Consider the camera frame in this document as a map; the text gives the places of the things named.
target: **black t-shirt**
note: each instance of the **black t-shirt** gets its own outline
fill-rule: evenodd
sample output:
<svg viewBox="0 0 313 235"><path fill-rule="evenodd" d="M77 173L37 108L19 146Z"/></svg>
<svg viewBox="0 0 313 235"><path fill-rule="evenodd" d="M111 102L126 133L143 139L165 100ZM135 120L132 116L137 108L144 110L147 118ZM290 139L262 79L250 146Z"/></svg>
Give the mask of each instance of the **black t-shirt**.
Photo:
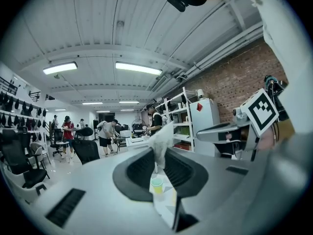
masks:
<svg viewBox="0 0 313 235"><path fill-rule="evenodd" d="M155 114L155 117L152 117L152 125L153 126L162 126L162 117L159 114ZM159 131L160 129L156 130L156 131L151 131L151 136L154 135L157 131Z"/></svg>

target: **yellow cup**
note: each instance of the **yellow cup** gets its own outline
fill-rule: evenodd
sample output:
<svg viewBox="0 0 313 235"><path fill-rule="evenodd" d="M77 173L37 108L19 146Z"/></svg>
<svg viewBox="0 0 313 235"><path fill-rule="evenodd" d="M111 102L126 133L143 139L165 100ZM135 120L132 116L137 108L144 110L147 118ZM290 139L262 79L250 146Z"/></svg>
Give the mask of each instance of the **yellow cup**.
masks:
<svg viewBox="0 0 313 235"><path fill-rule="evenodd" d="M151 179L151 185L153 186L155 193L157 194L163 193L163 190L162 190L163 180L161 178Z"/></svg>

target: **white plastic bag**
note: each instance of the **white plastic bag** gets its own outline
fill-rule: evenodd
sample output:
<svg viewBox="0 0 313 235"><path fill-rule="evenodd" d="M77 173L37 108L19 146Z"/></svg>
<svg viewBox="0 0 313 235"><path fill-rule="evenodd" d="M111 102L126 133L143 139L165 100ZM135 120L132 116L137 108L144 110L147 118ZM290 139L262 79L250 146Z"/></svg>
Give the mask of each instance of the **white plastic bag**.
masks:
<svg viewBox="0 0 313 235"><path fill-rule="evenodd" d="M165 168L165 153L168 147L174 146L174 126L173 122L162 127L149 139L149 147L155 154L155 162L162 168Z"/></svg>

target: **red sticker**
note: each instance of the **red sticker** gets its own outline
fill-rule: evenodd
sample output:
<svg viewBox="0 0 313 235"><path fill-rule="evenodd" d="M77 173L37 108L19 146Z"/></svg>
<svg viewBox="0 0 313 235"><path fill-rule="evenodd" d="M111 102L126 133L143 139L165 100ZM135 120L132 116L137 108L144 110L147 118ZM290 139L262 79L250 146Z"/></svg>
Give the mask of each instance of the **red sticker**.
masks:
<svg viewBox="0 0 313 235"><path fill-rule="evenodd" d="M202 106L201 104L199 104L199 103L198 103L198 105L197 105L197 110L198 110L198 111L201 111L201 110L202 110L202 108L203 108L203 106Z"/></svg>

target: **refrigerator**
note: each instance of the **refrigerator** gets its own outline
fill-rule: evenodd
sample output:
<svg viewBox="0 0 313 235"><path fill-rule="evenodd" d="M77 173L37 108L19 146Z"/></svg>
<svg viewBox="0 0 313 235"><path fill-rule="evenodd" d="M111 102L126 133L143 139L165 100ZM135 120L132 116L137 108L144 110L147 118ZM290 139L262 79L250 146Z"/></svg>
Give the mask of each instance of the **refrigerator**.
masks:
<svg viewBox="0 0 313 235"><path fill-rule="evenodd" d="M217 103L209 98L190 104L193 134L195 137L195 153L216 157L219 152L210 142L197 139L197 132L220 123L220 114Z"/></svg>

